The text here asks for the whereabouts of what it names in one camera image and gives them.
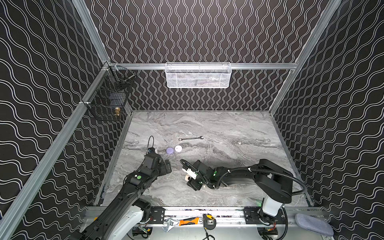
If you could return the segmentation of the purple earbud charging case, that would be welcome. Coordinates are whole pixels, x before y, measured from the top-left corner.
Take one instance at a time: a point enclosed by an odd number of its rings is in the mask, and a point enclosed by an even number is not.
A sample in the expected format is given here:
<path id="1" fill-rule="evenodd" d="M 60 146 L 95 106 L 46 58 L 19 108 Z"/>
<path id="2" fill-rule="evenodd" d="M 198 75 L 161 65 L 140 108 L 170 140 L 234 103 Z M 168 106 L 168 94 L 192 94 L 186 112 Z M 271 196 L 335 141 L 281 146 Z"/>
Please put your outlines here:
<path id="1" fill-rule="evenodd" d="M 175 150 L 174 150 L 174 148 L 172 148 L 172 147 L 168 147 L 168 148 L 166 149 L 166 153 L 167 153 L 168 155 L 172 155 L 174 152 L 175 152 Z"/>

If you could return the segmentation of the white earbud charging case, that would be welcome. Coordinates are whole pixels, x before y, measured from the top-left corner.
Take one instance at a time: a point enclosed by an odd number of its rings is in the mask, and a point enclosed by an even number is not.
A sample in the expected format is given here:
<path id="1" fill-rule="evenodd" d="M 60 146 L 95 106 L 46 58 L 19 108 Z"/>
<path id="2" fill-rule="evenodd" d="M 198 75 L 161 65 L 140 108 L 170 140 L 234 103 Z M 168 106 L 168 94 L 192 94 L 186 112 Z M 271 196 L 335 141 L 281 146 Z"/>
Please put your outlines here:
<path id="1" fill-rule="evenodd" d="M 182 146 L 180 146 L 180 145 L 175 146 L 176 152 L 180 153 L 182 150 L 183 150 Z"/>

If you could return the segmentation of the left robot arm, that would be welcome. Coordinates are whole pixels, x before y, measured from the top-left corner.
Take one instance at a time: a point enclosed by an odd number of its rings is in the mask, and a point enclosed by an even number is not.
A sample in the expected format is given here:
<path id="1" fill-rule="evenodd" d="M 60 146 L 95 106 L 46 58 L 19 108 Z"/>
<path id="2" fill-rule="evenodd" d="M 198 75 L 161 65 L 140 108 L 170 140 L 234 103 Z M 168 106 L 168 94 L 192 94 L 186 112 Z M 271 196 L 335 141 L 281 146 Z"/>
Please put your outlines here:
<path id="1" fill-rule="evenodd" d="M 149 148 L 140 167 L 128 174 L 124 184 L 107 208 L 82 232 L 70 240 L 122 240 L 135 225 L 150 220 L 151 204 L 140 196 L 161 176 L 172 172 L 170 161 Z"/>

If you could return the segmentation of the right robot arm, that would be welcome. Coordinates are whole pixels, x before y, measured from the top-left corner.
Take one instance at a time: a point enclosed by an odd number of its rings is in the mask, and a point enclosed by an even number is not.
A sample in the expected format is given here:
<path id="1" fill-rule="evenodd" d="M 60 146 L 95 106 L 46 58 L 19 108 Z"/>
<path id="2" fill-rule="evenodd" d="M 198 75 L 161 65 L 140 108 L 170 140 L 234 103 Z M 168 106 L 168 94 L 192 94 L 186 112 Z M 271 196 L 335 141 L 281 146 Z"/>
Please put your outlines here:
<path id="1" fill-rule="evenodd" d="M 270 226 L 276 222 L 280 208 L 292 202 L 292 196 L 305 194 L 306 185 L 295 178 L 288 170 L 274 164 L 267 159 L 249 167 L 211 168 L 196 161 L 191 164 L 180 160 L 183 171 L 190 177 L 187 185 L 199 191 L 203 186 L 211 190 L 231 185 L 257 185 L 267 195 L 257 211 L 257 217 L 247 217 L 252 221 L 259 221 Z"/>

